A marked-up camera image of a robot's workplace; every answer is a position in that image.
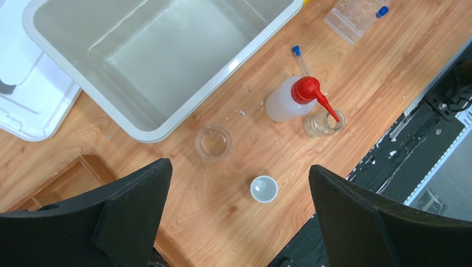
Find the small glass jar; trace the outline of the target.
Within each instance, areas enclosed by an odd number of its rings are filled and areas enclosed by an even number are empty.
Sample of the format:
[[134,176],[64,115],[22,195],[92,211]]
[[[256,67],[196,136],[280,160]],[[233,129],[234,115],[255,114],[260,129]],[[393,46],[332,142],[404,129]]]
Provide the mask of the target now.
[[320,111],[308,115],[303,120],[303,130],[310,137],[327,137],[332,136],[343,130],[346,118],[340,110],[335,110],[335,114],[339,118],[337,121],[329,112]]

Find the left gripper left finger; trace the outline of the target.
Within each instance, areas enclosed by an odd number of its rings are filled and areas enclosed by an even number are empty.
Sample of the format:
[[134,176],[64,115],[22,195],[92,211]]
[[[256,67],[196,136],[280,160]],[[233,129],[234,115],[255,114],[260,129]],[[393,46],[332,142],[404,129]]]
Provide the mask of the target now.
[[148,266],[172,173],[158,159],[36,211],[1,213],[1,265]]

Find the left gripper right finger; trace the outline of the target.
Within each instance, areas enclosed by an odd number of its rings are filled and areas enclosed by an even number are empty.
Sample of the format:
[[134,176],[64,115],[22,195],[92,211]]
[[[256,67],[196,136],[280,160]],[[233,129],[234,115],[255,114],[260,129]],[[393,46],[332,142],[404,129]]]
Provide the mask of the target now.
[[406,206],[321,165],[308,179],[330,266],[471,265],[471,222]]

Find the small white cup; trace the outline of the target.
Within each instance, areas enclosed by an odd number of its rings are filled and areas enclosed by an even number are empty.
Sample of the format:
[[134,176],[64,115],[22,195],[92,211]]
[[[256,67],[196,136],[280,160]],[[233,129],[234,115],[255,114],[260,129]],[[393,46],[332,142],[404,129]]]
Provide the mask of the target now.
[[250,184],[250,193],[255,201],[270,203],[277,197],[278,184],[270,176],[258,176]]

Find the wash bottle red cap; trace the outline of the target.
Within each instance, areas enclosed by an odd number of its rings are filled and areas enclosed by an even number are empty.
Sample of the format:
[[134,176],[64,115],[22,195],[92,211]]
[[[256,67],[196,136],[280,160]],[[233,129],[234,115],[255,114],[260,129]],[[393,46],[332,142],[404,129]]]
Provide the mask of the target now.
[[266,112],[276,122],[289,121],[308,114],[319,103],[340,122],[327,97],[321,92],[318,79],[311,76],[293,76],[284,80],[265,101]]

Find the blue cap tube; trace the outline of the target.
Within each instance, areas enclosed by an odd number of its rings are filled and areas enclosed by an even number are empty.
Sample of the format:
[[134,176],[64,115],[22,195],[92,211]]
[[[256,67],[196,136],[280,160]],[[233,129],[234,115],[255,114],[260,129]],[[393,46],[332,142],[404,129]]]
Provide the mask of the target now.
[[296,61],[298,62],[298,65],[300,66],[303,75],[313,77],[311,69],[305,61],[305,58],[303,56],[303,53],[301,51],[300,46],[296,45],[296,46],[292,47],[292,53],[293,53]]
[[382,18],[384,17],[386,14],[389,13],[389,8],[388,6],[382,6],[380,9],[377,10],[377,12],[375,13],[375,17],[376,18]]

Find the clear glass beaker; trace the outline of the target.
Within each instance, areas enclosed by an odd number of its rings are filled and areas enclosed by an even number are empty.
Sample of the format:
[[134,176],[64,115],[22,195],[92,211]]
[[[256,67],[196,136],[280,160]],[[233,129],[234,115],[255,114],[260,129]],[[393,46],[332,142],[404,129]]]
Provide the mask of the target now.
[[234,136],[230,129],[220,123],[201,127],[195,137],[195,148],[205,163],[226,159],[233,151]]

